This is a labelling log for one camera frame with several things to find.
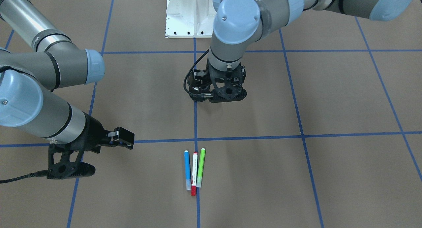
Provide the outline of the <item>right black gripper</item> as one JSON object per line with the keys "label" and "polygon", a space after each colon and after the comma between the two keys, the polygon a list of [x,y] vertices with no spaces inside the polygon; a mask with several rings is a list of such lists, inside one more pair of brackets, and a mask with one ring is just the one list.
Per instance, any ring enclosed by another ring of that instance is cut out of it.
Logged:
{"label": "right black gripper", "polygon": [[86,122],[82,133],[74,141],[75,151],[91,151],[95,154],[101,152],[101,145],[109,147],[125,147],[133,149],[135,134],[123,127],[107,131],[102,124],[84,113]]}

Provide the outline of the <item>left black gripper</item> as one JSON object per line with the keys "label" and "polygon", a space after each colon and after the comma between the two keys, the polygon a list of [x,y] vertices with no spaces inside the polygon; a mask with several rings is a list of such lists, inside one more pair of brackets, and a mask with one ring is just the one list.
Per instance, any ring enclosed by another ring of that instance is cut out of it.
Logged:
{"label": "left black gripper", "polygon": [[211,97],[211,83],[215,90],[223,90],[228,87],[242,88],[244,83],[244,66],[242,64],[236,68],[230,68],[229,71],[221,71],[207,62],[207,69],[189,71],[190,97]]}

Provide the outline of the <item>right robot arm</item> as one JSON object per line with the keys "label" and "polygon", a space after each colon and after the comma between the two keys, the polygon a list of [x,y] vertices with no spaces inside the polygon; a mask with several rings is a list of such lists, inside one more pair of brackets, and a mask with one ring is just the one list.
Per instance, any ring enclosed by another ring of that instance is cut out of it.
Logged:
{"label": "right robot arm", "polygon": [[98,51],[78,49],[30,0],[1,0],[1,19],[33,49],[1,49],[1,125],[76,151],[99,153],[101,145],[133,148],[134,133],[105,130],[54,90],[100,81],[105,63]]}

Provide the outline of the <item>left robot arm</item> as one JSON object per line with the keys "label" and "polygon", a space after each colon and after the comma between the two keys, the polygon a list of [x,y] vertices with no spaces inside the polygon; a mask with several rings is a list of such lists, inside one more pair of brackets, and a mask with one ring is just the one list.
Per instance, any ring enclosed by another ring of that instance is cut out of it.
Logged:
{"label": "left robot arm", "polygon": [[390,21],[412,0],[212,0],[216,15],[205,70],[188,71],[183,88],[192,100],[212,103],[239,101],[247,47],[287,26],[304,11],[331,11],[372,21]]}

